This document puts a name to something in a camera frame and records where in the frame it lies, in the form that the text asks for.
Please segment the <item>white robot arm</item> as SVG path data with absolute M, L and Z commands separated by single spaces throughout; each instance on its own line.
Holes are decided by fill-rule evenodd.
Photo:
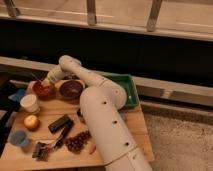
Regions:
M 142 149 L 119 114 L 127 93 L 119 84 L 84 68 L 81 62 L 63 55 L 42 81 L 57 83 L 75 74 L 86 85 L 80 95 L 80 110 L 95 140 L 107 171 L 153 171 Z

